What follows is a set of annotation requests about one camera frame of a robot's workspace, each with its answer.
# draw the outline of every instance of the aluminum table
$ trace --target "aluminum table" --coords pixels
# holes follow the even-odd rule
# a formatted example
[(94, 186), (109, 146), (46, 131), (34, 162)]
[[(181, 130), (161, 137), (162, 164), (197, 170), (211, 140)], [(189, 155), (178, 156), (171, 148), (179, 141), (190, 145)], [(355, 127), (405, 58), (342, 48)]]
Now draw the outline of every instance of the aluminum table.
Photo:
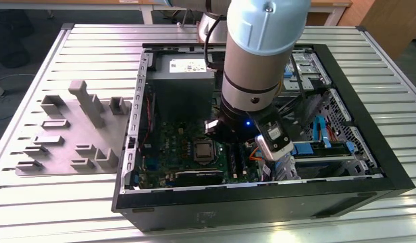
[[(142, 43), (195, 43), (195, 26), (75, 25), (61, 31), (0, 141), (0, 242), (416, 242), (416, 189), (341, 218), (142, 233), (111, 212), (117, 175), (18, 177), (45, 95), (85, 79), (89, 92), (133, 100)], [(367, 32), (309, 27), (327, 44), (416, 185), (416, 88)]]

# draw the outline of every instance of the black ring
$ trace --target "black ring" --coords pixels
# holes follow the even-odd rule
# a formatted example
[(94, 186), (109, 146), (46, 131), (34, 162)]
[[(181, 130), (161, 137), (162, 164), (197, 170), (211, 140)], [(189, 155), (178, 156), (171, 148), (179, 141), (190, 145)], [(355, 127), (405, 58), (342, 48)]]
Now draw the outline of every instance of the black ring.
[(238, 90), (241, 90), (241, 91), (243, 91), (243, 92), (247, 92), (247, 93), (250, 93), (250, 94), (263, 94), (263, 93), (270, 92), (271, 90), (274, 90), (274, 89), (278, 87), (278, 85), (275, 85), (275, 86), (273, 86), (271, 88), (265, 89), (265, 90), (250, 90), (250, 89), (247, 89), (247, 88), (243, 88), (243, 87), (238, 86), (238, 85), (233, 82), (233, 80), (230, 79), (230, 77), (229, 77), (229, 75), (227, 75), (227, 72), (225, 72), (225, 77), (227, 78), (227, 81), (230, 82), (230, 84), (231, 84)]
[(227, 16), (217, 15), (217, 14), (210, 13), (210, 12), (207, 12), (206, 15), (207, 15), (210, 18), (213, 18), (213, 19), (219, 19), (219, 18), (221, 18), (221, 21), (229, 20)]

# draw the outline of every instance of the red wire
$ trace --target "red wire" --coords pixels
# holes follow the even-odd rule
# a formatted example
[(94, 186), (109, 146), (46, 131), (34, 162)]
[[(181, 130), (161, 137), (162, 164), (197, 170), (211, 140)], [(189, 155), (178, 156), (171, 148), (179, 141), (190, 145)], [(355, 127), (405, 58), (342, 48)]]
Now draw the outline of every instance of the red wire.
[(146, 144), (146, 141), (147, 141), (147, 138), (149, 138), (149, 134), (150, 134), (150, 129), (151, 129), (151, 108), (150, 108), (150, 99), (149, 99), (149, 96), (147, 96), (147, 113), (149, 113), (149, 131), (147, 131), (147, 135), (146, 135), (146, 138), (143, 139), (143, 142), (141, 144), (141, 147), (139, 147), (139, 151), (141, 151), (141, 148), (145, 146)]

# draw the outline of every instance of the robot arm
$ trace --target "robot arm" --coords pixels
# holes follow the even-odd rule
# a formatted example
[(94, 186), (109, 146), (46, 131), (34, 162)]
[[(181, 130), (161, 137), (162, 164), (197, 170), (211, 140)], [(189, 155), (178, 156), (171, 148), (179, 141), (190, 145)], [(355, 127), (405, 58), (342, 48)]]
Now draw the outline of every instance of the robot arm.
[(206, 124), (206, 133), (227, 142), (242, 142), (257, 136), (266, 158), (278, 160), (294, 145), (273, 100), (305, 30), (310, 0), (157, 2), (218, 15), (226, 15), (229, 9), (222, 112), (219, 120)]

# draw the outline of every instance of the orange wire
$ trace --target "orange wire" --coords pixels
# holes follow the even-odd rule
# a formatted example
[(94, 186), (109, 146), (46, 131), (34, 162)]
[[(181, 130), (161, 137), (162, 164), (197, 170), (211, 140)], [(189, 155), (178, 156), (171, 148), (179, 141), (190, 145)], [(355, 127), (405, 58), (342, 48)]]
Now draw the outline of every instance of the orange wire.
[(254, 155), (257, 154), (258, 149), (259, 149), (259, 147), (257, 147), (257, 149), (255, 149), (254, 152), (251, 153), (251, 155), (250, 155), (250, 157), (249, 157), (250, 160), (259, 160), (259, 161), (263, 160), (263, 158), (261, 158), (261, 157), (254, 157)]
[(258, 149), (259, 149), (259, 147), (257, 147), (257, 149), (254, 150), (254, 152), (251, 153), (251, 155), (250, 155), (250, 159), (254, 157), (254, 155), (257, 154), (257, 151), (258, 151)]

